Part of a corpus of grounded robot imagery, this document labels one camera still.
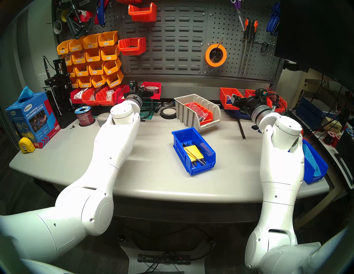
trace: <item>small cardboard box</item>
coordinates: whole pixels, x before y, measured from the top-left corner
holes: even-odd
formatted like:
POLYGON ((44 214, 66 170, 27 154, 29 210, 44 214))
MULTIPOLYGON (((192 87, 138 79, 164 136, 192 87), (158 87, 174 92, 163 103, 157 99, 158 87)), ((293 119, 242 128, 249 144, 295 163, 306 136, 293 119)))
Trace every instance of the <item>small cardboard box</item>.
POLYGON ((34 93, 24 102, 15 102, 5 111, 22 137, 29 138, 35 148, 43 148, 60 130, 45 92, 34 93))
MULTIPOLYGON (((325 117, 323 120, 322 120, 322 125, 325 125, 327 124, 329 121, 331 121, 332 119, 329 118, 329 117, 325 117)), ((340 122, 338 122, 337 120, 333 120, 330 124, 326 125, 324 128, 323 128, 325 131, 331 131, 331 132, 334 132, 334 133, 339 133, 342 129, 342 125, 340 122)))

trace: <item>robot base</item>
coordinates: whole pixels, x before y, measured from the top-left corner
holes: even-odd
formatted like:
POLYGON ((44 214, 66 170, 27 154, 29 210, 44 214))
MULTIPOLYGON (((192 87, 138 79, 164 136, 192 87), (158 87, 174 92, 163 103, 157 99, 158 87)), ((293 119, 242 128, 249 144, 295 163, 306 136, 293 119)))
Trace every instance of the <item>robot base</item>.
MULTIPOLYGON (((125 241, 121 241, 120 246, 124 250, 124 252, 127 254, 129 258, 129 269, 128 269, 128 274, 136 274, 136 273, 144 273, 144 271, 148 268, 148 266, 151 265, 151 263, 148 263, 147 265, 145 263, 139 263, 138 262, 138 254, 147 254, 147 255, 157 255, 161 256, 163 254, 163 251, 147 251, 147 250, 140 250, 132 241, 130 238, 126 238, 125 241)), ((193 251, 182 251, 178 252, 178 255, 190 255, 191 258, 199 258, 206 254, 210 250, 210 244, 208 244, 206 241, 201 242, 197 248, 193 251)), ((196 261, 191 261, 190 265, 183 265, 183 264, 176 264, 176 267, 178 268, 179 272, 177 272, 177 269, 174 267, 173 264, 159 264, 157 269, 159 269, 162 273, 183 273, 183 274, 205 274, 205 268, 204 268, 204 260, 196 260, 196 261)))

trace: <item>green cutting mat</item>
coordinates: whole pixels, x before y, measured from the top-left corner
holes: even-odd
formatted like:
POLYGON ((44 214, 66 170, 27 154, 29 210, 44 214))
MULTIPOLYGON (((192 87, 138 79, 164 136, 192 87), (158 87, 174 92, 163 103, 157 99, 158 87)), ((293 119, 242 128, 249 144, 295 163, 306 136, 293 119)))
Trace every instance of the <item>green cutting mat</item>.
MULTIPOLYGON (((153 112, 150 114, 149 117, 145 118, 144 120, 151 120, 154 113, 155 113, 155 109, 157 107, 157 104, 158 102, 154 102, 154 107, 153 107, 153 112)), ((147 109, 147 108, 150 108, 151 106, 151 101, 147 101, 147 102, 144 102, 143 105, 141 106, 142 109, 147 109)), ((140 112, 140 117, 144 117, 145 115, 147 115, 149 113, 149 111, 141 111, 140 112)))

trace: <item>orange tape roll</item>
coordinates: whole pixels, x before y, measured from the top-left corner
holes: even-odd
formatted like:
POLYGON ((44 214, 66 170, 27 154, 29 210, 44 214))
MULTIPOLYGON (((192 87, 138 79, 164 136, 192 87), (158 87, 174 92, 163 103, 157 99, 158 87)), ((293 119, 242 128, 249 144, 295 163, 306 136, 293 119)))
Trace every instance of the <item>orange tape roll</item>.
POLYGON ((205 52, 205 61, 209 66, 221 66, 226 61, 226 49, 218 44, 211 45, 205 52))

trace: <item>gray pegboard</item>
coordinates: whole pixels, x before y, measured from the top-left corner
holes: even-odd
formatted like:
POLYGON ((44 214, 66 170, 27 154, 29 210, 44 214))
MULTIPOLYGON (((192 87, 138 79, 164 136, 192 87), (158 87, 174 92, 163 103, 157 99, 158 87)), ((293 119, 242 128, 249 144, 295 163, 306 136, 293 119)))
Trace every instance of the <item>gray pegboard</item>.
MULTIPOLYGON (((243 21, 248 17, 251 22, 258 20, 255 40, 276 43, 276 36, 271 36, 266 32, 273 4, 273 0, 251 0, 241 3, 243 21)), ((205 64, 203 73, 206 71, 208 75, 237 77, 244 46, 241 35, 243 36, 243 30, 234 5, 230 1, 210 0, 206 43, 219 43, 224 36, 221 44, 227 51, 227 59, 217 68, 205 64)), ((279 63, 279 58, 274 56, 274 50, 275 46, 269 45, 266 52, 261 53, 261 45, 253 43, 250 53, 250 42, 248 42, 242 72, 246 65, 247 55, 250 54, 250 57, 245 75, 241 77, 272 81, 279 63)))
MULTIPOLYGON (((143 0, 138 7, 148 7, 151 1, 143 0)), ((90 34, 117 30, 119 39, 147 37, 147 51, 140 56, 120 55, 122 71, 131 75, 205 75, 238 78, 243 49, 242 27, 234 5, 229 0, 162 0, 158 6, 156 22, 134 22, 128 15, 128 5, 111 1, 106 13, 106 27, 94 25, 90 34), (228 52, 225 63, 218 68, 206 66, 205 51, 208 43, 218 43, 228 52)), ((256 40, 276 43, 276 37, 266 32, 274 0, 245 0, 241 3, 243 19, 258 20, 256 40)), ((80 6, 95 13, 96 0, 80 6)), ((59 40, 72 38, 66 24, 59 40)), ((250 42, 247 43, 246 58, 250 42)), ((272 82, 279 58, 274 57, 275 46, 260 52, 260 44, 252 44, 249 64, 241 79, 272 82)))

